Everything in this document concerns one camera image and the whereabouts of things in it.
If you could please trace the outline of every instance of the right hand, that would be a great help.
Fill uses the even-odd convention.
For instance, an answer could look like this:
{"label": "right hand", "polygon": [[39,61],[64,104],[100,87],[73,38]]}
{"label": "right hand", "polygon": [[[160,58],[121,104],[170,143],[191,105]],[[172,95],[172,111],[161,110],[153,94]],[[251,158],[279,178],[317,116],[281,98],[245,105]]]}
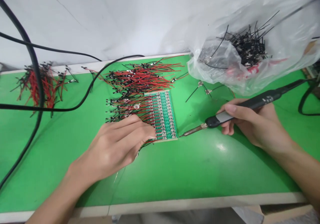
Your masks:
{"label": "right hand", "polygon": [[281,125],[272,103],[256,110],[237,106],[246,100],[233,99],[224,104],[217,112],[218,114],[226,111],[235,117],[233,120],[221,124],[224,135],[233,135],[233,126],[236,124],[253,145],[267,152],[285,153],[293,145],[296,145]]}

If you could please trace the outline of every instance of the green table surface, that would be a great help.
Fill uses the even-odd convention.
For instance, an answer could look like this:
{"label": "green table surface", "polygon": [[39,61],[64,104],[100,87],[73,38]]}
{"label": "green table surface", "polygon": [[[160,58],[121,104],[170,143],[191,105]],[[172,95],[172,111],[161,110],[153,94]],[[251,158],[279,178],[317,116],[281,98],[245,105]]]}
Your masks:
{"label": "green table surface", "polygon": [[[127,61],[146,63],[156,59]],[[183,63],[189,56],[164,60]],[[120,63],[113,69],[124,69]],[[0,76],[0,102],[17,102],[19,91],[9,92],[16,85],[15,77],[23,73]],[[92,75],[77,75],[79,83],[67,86],[63,102],[56,107],[75,106],[84,96]],[[273,89],[304,78],[301,71],[274,81],[264,90]],[[198,80],[187,76],[171,90],[178,133],[201,124],[216,113],[222,104],[233,98],[227,87],[211,93],[201,87],[186,103]],[[219,86],[206,84],[208,89]],[[308,84],[275,101],[279,118],[291,137],[304,150],[320,160],[320,117],[298,114],[297,108]],[[89,146],[106,118],[106,98],[115,95],[106,83],[97,80],[93,92],[77,110],[66,113],[44,113],[38,134],[21,164],[0,192],[0,213],[35,210],[57,187],[70,163]],[[305,104],[305,112],[320,112],[319,100],[313,95]],[[0,179],[2,179],[27,143],[36,116],[30,111],[0,110]],[[138,203],[173,199],[224,197],[261,193],[300,191],[281,167],[261,149],[251,145],[239,130],[233,136],[221,134],[221,128],[207,129],[191,136],[149,145],[133,164],[89,188],[78,201],[78,207]]]}

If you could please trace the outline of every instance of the left hand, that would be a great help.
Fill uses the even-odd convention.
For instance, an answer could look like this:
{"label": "left hand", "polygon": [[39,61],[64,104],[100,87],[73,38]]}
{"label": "left hand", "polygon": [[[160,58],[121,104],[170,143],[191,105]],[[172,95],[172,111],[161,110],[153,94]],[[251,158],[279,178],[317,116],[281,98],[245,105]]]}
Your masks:
{"label": "left hand", "polygon": [[155,137],[154,128],[136,115],[105,123],[87,151],[70,165],[67,175],[78,176],[78,181],[85,182],[88,188],[132,163],[141,146]]}

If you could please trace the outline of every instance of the transparent plastic bag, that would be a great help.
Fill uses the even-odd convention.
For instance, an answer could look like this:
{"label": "transparent plastic bag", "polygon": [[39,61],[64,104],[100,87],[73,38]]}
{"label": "transparent plastic bag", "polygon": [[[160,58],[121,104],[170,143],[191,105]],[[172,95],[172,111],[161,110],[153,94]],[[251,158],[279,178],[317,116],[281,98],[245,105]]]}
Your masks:
{"label": "transparent plastic bag", "polygon": [[[208,10],[197,16],[189,27],[186,42],[192,52],[188,70],[196,79],[227,85],[241,95],[252,95],[272,81],[288,73],[312,65],[320,58],[320,46],[314,44],[305,52],[319,29],[314,1],[311,0],[253,0],[229,16],[210,22]],[[250,68],[241,64],[231,42],[221,41],[228,33],[237,34],[251,25],[259,28],[265,22],[269,27],[264,36],[267,58]]]}

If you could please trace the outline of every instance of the white backdrop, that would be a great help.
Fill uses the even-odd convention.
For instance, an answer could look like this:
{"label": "white backdrop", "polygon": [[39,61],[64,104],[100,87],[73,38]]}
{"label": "white backdrop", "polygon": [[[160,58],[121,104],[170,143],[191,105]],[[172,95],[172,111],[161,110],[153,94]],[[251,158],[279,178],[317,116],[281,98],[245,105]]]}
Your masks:
{"label": "white backdrop", "polygon": [[[188,22],[209,5],[217,18],[241,6],[224,8],[225,0],[5,0],[33,43],[84,52],[102,60],[125,55],[157,55],[187,51]],[[251,0],[238,0],[244,5]],[[21,38],[0,10],[0,31]],[[36,49],[38,60],[60,64],[92,62],[85,56]],[[30,64],[25,46],[0,38],[0,63],[22,68]]]}

